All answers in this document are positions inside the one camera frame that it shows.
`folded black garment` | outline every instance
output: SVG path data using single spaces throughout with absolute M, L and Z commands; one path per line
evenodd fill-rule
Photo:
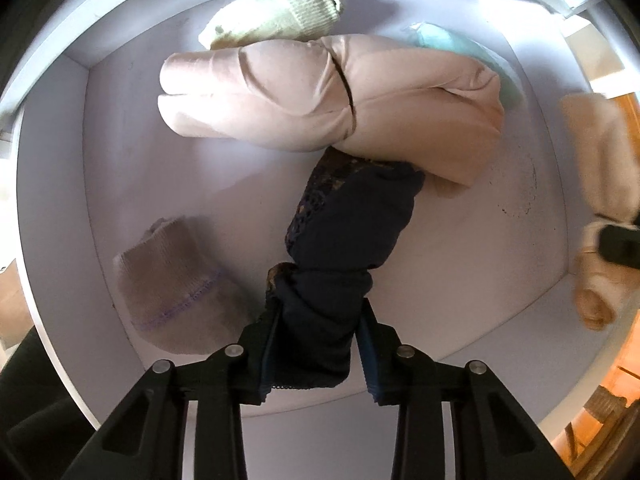
M 286 235 L 295 261 L 273 277 L 282 302 L 275 384 L 330 388 L 350 370 L 362 301 L 411 219 L 424 174 L 328 148 Z

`purple stripe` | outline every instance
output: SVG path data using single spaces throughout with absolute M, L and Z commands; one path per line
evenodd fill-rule
M 196 290 L 193 294 L 190 294 L 189 297 L 186 300 L 184 300 L 182 303 L 174 305 L 170 309 L 165 310 L 164 312 L 161 312 L 150 321 L 146 321 L 144 323 L 136 323 L 132 321 L 133 328 L 135 328 L 139 332 L 148 332 L 149 330 L 158 328 L 159 326 L 163 325 L 167 321 L 173 319 L 178 314 L 180 314 L 181 312 L 184 312 L 189 307 L 191 307 L 193 303 L 195 303 L 198 300 L 199 297 L 209 292 L 213 288 L 213 286 L 220 279 L 220 277 L 222 277 L 222 275 L 223 275 L 222 270 L 221 269 L 217 270 L 211 278 L 209 278 L 206 282 L 204 282 L 202 286 L 198 290 Z

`black cloth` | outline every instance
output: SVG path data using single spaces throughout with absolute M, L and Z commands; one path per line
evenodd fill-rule
M 32 480 L 58 480 L 94 432 L 32 328 L 0 372 L 0 434 L 8 452 Z
M 350 370 L 368 272 L 391 254 L 411 219 L 424 174 L 328 148 L 286 236 L 295 266 L 274 277 L 282 302 L 276 386 L 330 388 Z

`beige fabric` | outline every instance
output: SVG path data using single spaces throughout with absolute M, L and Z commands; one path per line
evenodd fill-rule
M 0 273 L 0 339 L 5 348 L 18 344 L 33 326 L 15 260 Z
M 198 40 L 215 50 L 265 40 L 316 40 L 327 35 L 345 0 L 234 0 L 207 23 Z
M 633 221 L 640 208 L 640 168 L 622 110 L 600 94 L 568 95 L 561 107 L 589 206 L 597 215 Z
M 113 265 L 134 328 L 162 350 L 210 354 L 253 320 L 242 290 L 205 257 L 184 218 L 156 222 Z
M 592 330 L 602 330 L 612 323 L 633 291 L 640 287 L 640 270 L 606 262 L 598 254 L 600 231 L 610 223 L 596 221 L 587 225 L 582 249 L 576 257 L 574 303 L 582 321 Z M 636 229 L 631 225 L 625 227 Z
M 181 135 L 299 152 L 333 144 L 464 186 L 490 158 L 504 115 L 499 78 L 480 62 L 361 34 L 174 54 L 160 81 L 169 94 L 160 112 Z

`folded clothing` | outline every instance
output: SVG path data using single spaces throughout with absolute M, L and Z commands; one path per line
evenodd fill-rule
M 513 108 L 522 101 L 524 90 L 520 77 L 509 62 L 493 50 L 462 34 L 431 23 L 414 23 L 410 30 L 411 42 L 417 46 L 473 57 L 497 73 L 500 76 L 500 102 L 504 108 Z
M 220 9 L 200 33 L 215 50 L 264 40 L 317 40 L 326 36 L 345 0 L 235 0 Z
M 113 261 L 140 336 L 173 354 L 211 354 L 252 322 L 242 290 L 196 243 L 184 218 L 160 219 Z
M 181 135 L 333 145 L 462 186 L 491 157 L 504 116 L 498 75 L 479 61 L 362 34 L 173 54 L 160 83 L 161 115 Z
M 274 269 L 282 302 L 276 385 L 332 387 L 350 370 L 351 340 L 368 272 L 381 266 L 411 219 L 424 174 L 328 148 L 286 235 L 295 265 Z
M 640 271 L 606 262 L 598 253 L 608 224 L 627 229 L 640 210 L 640 168 L 627 135 L 622 110 L 600 94 L 572 94 L 561 101 L 573 134 L 584 197 L 601 220 L 584 228 L 576 256 L 574 303 L 592 330 L 612 323 L 640 286 Z

